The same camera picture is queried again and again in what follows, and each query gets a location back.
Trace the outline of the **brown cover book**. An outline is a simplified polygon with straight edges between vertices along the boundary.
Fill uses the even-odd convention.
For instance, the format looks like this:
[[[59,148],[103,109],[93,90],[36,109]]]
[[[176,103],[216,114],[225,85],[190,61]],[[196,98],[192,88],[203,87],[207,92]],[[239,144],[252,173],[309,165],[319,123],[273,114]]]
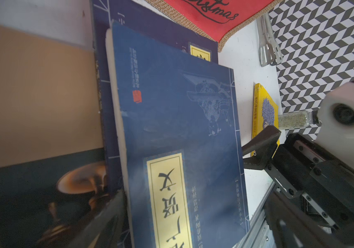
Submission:
[[[0,168],[102,145],[94,53],[0,26]]]

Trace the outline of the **stainless steel kitchen tongs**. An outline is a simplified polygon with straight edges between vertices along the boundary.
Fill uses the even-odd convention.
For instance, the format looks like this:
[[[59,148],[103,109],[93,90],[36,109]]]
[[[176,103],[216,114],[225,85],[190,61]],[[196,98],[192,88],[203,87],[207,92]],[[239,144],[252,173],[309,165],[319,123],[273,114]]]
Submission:
[[[268,12],[265,12],[256,20],[259,36],[259,61],[260,66],[276,66],[282,63],[283,54],[280,46],[276,42],[274,32],[271,26],[271,20]]]

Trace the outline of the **small glass spice jar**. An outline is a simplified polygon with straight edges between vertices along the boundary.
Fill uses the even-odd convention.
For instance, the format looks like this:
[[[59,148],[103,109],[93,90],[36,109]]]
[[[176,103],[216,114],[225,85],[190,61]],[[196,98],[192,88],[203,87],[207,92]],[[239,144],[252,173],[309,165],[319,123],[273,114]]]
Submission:
[[[318,111],[297,111],[285,113],[278,117],[279,130],[307,128],[319,124]]]

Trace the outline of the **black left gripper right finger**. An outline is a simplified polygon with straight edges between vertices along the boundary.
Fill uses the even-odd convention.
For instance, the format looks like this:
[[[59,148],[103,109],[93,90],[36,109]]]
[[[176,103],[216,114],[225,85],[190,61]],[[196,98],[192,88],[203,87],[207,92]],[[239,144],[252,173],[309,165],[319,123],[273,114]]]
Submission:
[[[265,203],[265,216],[278,248],[354,248],[354,222],[327,234],[283,195],[273,192]]]

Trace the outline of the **blue book yellow title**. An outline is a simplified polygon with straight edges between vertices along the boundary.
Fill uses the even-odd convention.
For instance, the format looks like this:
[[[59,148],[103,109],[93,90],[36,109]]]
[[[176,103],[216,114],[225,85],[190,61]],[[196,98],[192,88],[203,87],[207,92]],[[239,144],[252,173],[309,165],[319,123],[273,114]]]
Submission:
[[[249,216],[233,70],[116,21],[105,41],[132,246],[236,247]]]

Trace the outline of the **red burlap Christmas bag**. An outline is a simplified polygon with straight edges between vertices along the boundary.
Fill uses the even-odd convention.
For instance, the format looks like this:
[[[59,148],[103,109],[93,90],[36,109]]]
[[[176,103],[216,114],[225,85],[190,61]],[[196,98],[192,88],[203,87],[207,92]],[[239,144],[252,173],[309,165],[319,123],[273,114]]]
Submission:
[[[161,13],[218,43],[221,52],[237,31],[273,9],[280,0],[148,0]]]

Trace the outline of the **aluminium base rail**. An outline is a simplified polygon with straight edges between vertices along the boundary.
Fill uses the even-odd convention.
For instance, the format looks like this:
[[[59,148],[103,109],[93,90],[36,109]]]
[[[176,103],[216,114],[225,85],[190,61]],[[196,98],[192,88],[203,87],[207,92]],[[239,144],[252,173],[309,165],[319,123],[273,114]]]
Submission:
[[[250,219],[250,230],[234,248],[275,248],[273,232],[265,217],[265,202],[274,191],[275,183],[271,183],[260,205]]]

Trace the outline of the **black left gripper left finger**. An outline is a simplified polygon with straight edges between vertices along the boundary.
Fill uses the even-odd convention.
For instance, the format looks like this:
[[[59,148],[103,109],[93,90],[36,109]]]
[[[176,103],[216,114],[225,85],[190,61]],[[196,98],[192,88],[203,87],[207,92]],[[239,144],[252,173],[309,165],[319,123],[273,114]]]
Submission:
[[[89,248],[93,241],[96,242],[95,248],[116,248],[118,246],[126,216],[124,191],[118,191],[112,199],[99,203],[98,207],[90,212],[90,218],[85,224],[77,227],[71,247]]]

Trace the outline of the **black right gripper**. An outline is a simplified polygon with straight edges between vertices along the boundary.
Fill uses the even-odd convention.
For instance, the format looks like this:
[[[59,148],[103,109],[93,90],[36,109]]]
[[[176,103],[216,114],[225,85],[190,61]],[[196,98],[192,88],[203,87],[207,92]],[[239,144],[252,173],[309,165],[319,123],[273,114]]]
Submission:
[[[316,222],[333,229],[353,223],[354,170],[298,133],[277,148],[280,134],[267,126],[242,146],[243,156],[256,153],[243,159],[244,168],[265,169],[282,193],[298,200],[299,208]]]

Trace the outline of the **navy book yellow label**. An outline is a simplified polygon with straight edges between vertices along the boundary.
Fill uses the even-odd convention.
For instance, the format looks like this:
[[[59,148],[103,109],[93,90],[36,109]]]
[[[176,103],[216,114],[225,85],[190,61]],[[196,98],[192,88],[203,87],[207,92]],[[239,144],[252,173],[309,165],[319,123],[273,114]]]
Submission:
[[[105,46],[106,31],[110,28],[111,22],[117,21],[191,55],[194,55],[195,50],[199,50],[198,57],[213,63],[218,63],[218,44],[135,1],[93,0],[90,4],[100,119],[107,166],[107,190],[110,195],[114,195],[123,188],[123,179]]]

